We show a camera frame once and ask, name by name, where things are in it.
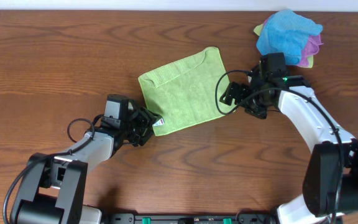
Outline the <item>green microfiber cloth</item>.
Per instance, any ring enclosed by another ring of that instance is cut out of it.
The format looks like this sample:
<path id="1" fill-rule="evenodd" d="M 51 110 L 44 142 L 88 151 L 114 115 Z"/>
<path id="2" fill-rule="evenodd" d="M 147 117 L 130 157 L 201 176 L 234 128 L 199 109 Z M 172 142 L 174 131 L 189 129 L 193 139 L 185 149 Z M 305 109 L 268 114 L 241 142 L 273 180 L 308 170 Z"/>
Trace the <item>green microfiber cloth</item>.
<path id="1" fill-rule="evenodd" d="M 145 104 L 160 114 L 163 125 L 154 126 L 156 136 L 164 136 L 191 126 L 218 119 L 232 106 L 215 103 L 229 79 L 220 51 L 207 47 L 197 54 L 142 74 L 138 81 Z"/>

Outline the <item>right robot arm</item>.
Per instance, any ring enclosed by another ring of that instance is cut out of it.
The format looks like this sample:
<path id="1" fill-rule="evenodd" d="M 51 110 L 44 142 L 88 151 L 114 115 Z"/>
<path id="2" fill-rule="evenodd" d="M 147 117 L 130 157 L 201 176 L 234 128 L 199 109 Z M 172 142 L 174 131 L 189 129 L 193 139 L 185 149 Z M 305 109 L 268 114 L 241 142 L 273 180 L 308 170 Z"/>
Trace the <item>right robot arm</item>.
<path id="1" fill-rule="evenodd" d="M 343 215 L 358 212 L 358 139 L 325 110 L 303 76 L 290 75 L 283 53 L 264 55 L 243 73 L 249 82 L 230 82 L 214 94 L 215 104 L 242 107 L 259 119 L 274 107 L 311 152 L 302 194 L 278 206 L 273 222 L 340 223 Z"/>

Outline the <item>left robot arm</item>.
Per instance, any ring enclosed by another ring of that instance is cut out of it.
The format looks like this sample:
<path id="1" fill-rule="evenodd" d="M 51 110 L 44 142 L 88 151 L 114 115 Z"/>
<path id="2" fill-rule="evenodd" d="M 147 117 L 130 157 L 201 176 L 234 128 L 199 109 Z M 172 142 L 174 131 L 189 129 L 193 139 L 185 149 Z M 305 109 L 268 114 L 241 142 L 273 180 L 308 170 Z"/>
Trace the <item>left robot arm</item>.
<path id="1" fill-rule="evenodd" d="M 125 144 L 143 146 L 162 117 L 125 96 L 110 94 L 104 113 L 89 124 L 83 138 L 62 152 L 35 153 L 14 179 L 4 199 L 5 223 L 108 222 L 100 209 L 84 205 L 87 175 Z"/>

